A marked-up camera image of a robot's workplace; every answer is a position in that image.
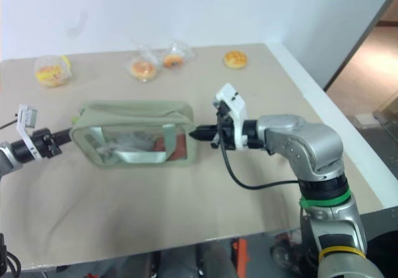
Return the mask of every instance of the floor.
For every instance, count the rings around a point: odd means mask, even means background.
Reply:
[[[269,277],[275,278],[294,278],[293,273],[279,267],[271,258],[270,247],[274,244],[274,238],[269,234],[254,234],[245,237],[249,248],[249,262],[247,263],[246,277]],[[230,239],[219,241],[225,251],[230,254]],[[83,264],[74,264],[61,273],[48,271],[45,274],[40,272],[25,272],[21,278],[83,278],[85,274],[92,273],[98,277],[112,278],[147,278],[145,271],[137,269],[137,265],[142,265],[145,254],[131,257],[121,257],[118,259],[108,259],[98,262],[87,262]],[[198,272],[195,260],[195,247],[185,246],[162,251],[160,269],[158,278],[198,278]]]
[[[398,27],[375,27],[327,94],[398,178],[398,121],[366,128],[358,126],[354,117],[372,117],[391,96],[398,96],[396,93]]]
[[[328,96],[347,116],[372,113],[398,91],[398,27],[375,27]]]

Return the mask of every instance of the table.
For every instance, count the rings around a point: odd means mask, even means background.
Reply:
[[[230,70],[225,52],[242,50],[248,65]],[[55,89],[34,78],[34,59],[8,60],[1,66],[0,123],[13,119],[20,103],[39,110],[36,128],[53,132],[71,126],[87,100],[182,100],[190,103],[196,124],[214,124],[215,93],[230,82],[246,102],[250,118],[292,113],[320,122],[295,83],[264,44],[195,49],[197,58],[174,72],[164,70],[142,84],[124,66],[131,52],[68,56],[75,78]],[[2,141],[19,139],[1,131]],[[0,188],[0,231],[23,269],[93,261],[199,243],[209,239],[295,228],[300,192],[296,185],[245,190],[229,177],[221,153],[199,143],[191,167],[100,170],[78,148],[33,162],[5,176]],[[245,183],[293,179],[278,155],[229,153]],[[345,154],[346,174],[361,213],[381,202]]]

